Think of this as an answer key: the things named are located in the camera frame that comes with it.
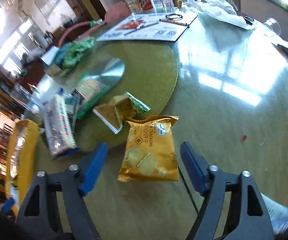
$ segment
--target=yellow snack bag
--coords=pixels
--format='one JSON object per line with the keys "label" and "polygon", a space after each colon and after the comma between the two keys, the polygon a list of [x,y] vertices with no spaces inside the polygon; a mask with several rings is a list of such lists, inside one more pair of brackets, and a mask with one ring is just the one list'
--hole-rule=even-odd
{"label": "yellow snack bag", "polygon": [[150,116],[131,126],[118,181],[179,180],[171,127],[177,116]]}

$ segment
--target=round table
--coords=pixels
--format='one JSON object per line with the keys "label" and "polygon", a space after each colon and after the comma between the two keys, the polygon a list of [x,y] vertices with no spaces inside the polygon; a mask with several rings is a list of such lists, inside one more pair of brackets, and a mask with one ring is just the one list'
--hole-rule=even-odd
{"label": "round table", "polygon": [[[177,42],[164,44],[178,60],[179,76],[162,114],[180,117],[172,128],[174,144],[197,208],[203,198],[194,191],[180,159],[183,141],[225,172],[248,170],[264,194],[288,206],[288,65],[270,39],[259,29],[247,31],[200,13]],[[100,236],[185,239],[196,212],[183,181],[117,182],[124,148],[122,144],[110,149],[95,190],[85,197]],[[62,171],[81,156],[52,161],[39,141],[35,171]],[[66,228],[65,209],[60,213]]]}

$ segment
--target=opened brown wrapper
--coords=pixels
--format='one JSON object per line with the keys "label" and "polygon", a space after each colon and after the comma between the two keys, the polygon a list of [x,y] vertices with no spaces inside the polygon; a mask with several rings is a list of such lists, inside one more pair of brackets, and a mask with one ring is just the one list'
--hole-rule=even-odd
{"label": "opened brown wrapper", "polygon": [[118,181],[179,180],[171,127],[177,116],[151,116],[131,126]]}

